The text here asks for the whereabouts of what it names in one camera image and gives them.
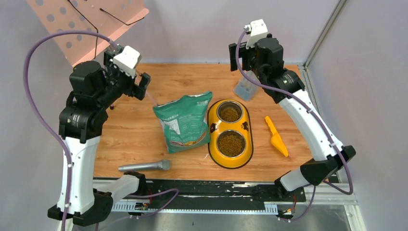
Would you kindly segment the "green pet food bag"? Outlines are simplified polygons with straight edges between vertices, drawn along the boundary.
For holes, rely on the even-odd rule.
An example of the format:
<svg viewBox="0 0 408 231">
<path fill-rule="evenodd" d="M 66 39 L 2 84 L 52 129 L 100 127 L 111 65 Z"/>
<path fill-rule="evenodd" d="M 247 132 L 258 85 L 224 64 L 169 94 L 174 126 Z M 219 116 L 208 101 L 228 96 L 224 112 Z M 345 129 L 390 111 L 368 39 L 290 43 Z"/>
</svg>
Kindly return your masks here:
<svg viewBox="0 0 408 231">
<path fill-rule="evenodd" d="M 168 153 L 186 151 L 210 142 L 206 113 L 212 98 L 213 93 L 206 91 L 153 107 Z"/>
</svg>

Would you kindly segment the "yellow plastic scoop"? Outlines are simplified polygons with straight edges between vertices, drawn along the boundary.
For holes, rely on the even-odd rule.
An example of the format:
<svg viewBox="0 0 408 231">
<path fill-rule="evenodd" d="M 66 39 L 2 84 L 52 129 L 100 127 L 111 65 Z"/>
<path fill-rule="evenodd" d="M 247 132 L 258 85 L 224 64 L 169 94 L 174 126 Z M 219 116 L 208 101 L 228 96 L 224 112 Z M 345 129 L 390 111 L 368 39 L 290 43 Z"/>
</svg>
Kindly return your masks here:
<svg viewBox="0 0 408 231">
<path fill-rule="evenodd" d="M 274 123 L 272 122 L 271 118 L 269 116 L 265 117 L 265 122 L 269 127 L 269 130 L 271 132 L 271 138 L 270 138 L 270 143 L 273 147 L 275 147 L 281 154 L 283 154 L 285 157 L 289 156 L 288 150 L 283 143 L 283 140 L 276 129 Z"/>
</svg>

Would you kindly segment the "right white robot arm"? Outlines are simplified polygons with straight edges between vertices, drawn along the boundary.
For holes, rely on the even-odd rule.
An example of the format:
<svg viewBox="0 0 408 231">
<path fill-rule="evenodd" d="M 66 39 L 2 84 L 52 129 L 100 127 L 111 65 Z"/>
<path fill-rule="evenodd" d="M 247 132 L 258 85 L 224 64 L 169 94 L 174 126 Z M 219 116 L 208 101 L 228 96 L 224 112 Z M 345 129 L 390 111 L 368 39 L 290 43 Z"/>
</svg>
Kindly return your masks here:
<svg viewBox="0 0 408 231">
<path fill-rule="evenodd" d="M 231 71 L 239 70 L 245 78 L 245 71 L 252 71 L 260 86 L 296 124 L 312 153 L 312 159 L 297 169 L 291 170 L 274 181 L 275 195 L 281 201 L 293 196 L 294 190 L 307 186 L 318 186 L 331 174 L 340 169 L 346 171 L 349 190 L 353 184 L 347 162 L 356 151 L 353 146 L 344 146 L 324 123 L 312 104 L 300 77 L 284 67 L 283 47 L 276 38 L 268 36 L 247 47 L 248 42 L 229 45 Z"/>
</svg>

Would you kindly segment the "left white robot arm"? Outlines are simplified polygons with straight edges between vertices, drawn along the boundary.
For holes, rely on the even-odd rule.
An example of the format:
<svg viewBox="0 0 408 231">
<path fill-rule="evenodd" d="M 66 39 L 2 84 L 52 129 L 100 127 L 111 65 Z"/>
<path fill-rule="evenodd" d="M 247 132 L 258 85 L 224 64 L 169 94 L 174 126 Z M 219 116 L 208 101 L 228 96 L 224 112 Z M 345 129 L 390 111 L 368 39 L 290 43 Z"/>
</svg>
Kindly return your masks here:
<svg viewBox="0 0 408 231">
<path fill-rule="evenodd" d="M 48 217 L 70 218 L 75 225 L 86 227 L 104 221 L 113 205 L 128 195 L 141 199 L 147 194 L 146 177 L 136 171 L 126 171 L 110 184 L 93 186 L 107 109 L 122 95 L 143 100 L 150 83 L 145 73 L 140 84 L 135 83 L 140 60 L 138 51 L 125 46 L 105 51 L 102 64 L 85 61 L 74 66 L 69 77 L 72 91 L 59 115 L 59 135 L 68 148 L 68 159 L 60 199 L 48 210 Z"/>
</svg>

